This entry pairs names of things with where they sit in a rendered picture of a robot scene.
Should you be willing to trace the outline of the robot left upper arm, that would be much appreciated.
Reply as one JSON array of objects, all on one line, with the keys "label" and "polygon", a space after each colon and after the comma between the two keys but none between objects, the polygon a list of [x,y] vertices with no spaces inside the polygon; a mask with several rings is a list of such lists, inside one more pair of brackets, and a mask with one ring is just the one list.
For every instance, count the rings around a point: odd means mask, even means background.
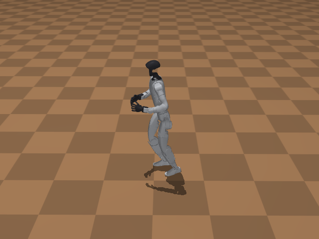
[{"label": "robot left upper arm", "polygon": [[154,84],[154,90],[157,93],[157,95],[159,97],[159,100],[162,102],[162,104],[166,105],[166,110],[167,110],[168,109],[168,103],[167,103],[167,100],[166,100],[162,85],[160,83]]}]

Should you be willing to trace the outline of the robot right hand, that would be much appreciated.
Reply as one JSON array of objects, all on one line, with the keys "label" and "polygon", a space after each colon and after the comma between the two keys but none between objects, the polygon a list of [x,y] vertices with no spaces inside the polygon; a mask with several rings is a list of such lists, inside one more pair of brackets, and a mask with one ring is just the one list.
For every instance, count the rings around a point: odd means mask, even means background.
[{"label": "robot right hand", "polygon": [[133,97],[131,97],[131,105],[133,102],[137,101],[137,100],[141,100],[141,96],[143,96],[143,94],[138,94],[138,95],[134,95]]}]

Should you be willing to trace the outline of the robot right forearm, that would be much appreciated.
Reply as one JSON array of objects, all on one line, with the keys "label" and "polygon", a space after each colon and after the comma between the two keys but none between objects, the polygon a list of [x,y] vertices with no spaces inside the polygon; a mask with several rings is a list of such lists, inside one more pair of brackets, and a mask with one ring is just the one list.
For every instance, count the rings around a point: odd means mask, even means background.
[{"label": "robot right forearm", "polygon": [[150,96],[151,95],[151,93],[150,93],[150,90],[148,89],[147,91],[145,91],[144,93],[143,93],[143,96],[141,96],[141,100],[142,99],[146,99],[148,96]]}]

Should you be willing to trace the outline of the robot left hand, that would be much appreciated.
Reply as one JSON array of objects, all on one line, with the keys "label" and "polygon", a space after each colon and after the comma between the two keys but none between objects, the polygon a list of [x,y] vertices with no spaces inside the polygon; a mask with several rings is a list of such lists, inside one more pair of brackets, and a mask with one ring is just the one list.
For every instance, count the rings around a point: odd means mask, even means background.
[{"label": "robot left hand", "polygon": [[[141,112],[141,111],[143,112],[144,108],[148,108],[148,107],[145,107],[145,106],[142,107],[141,105],[138,104],[137,101],[135,101],[135,102],[137,103],[137,105],[135,105],[135,104],[133,104],[133,103],[132,103],[132,105],[131,105],[131,109],[132,109],[133,112]],[[133,106],[133,105],[134,105],[134,106]],[[134,108],[132,108],[132,107],[134,107]],[[143,112],[143,113],[144,113],[144,112]]]}]

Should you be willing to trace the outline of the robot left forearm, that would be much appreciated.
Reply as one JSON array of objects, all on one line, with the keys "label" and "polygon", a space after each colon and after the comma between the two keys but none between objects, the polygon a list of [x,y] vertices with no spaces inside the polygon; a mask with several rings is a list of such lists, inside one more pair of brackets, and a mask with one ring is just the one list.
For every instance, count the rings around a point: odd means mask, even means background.
[{"label": "robot left forearm", "polygon": [[166,105],[162,104],[160,106],[152,107],[152,108],[144,108],[143,112],[144,113],[160,113],[162,111],[166,110]]}]

